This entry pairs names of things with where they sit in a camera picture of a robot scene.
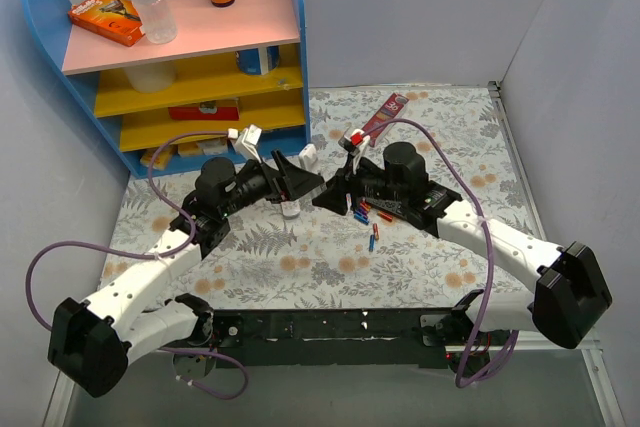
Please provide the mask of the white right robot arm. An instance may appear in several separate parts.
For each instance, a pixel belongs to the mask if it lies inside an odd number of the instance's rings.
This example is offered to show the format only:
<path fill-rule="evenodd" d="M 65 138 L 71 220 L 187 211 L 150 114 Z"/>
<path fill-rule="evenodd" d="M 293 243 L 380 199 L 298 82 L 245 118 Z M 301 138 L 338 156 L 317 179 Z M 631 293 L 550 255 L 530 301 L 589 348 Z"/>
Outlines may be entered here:
<path fill-rule="evenodd" d="M 489 331 L 524 330 L 574 349 L 612 304 L 590 247 L 563 247 L 487 219 L 460 194 L 431 180 L 425 159 L 408 142 L 388 145 L 381 166 L 349 155 L 313 200 L 339 215 L 361 202 L 492 260 L 524 286 L 516 296 L 492 295 L 485 309 L 479 295 L 461 301 L 452 330 L 464 344 L 479 342 Z"/>

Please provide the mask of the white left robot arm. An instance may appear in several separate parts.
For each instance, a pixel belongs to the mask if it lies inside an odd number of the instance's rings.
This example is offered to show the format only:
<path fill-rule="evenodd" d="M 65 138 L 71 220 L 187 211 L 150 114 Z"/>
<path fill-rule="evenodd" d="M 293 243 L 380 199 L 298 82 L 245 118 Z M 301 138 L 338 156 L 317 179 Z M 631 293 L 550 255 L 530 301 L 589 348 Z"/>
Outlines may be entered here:
<path fill-rule="evenodd" d="M 48 360 L 94 398 L 105 395 L 127 367 L 175 341 L 205 345 L 213 311 L 190 294 L 153 312 L 145 309 L 165 286 L 199 264 L 230 231 L 229 218 L 259 200 L 297 200 L 320 187 L 321 175 L 291 163 L 280 151 L 275 164 L 251 159 L 235 168 L 227 158 L 204 163 L 185 215 L 175 218 L 144 261 L 82 301 L 67 298 L 54 312 Z"/>

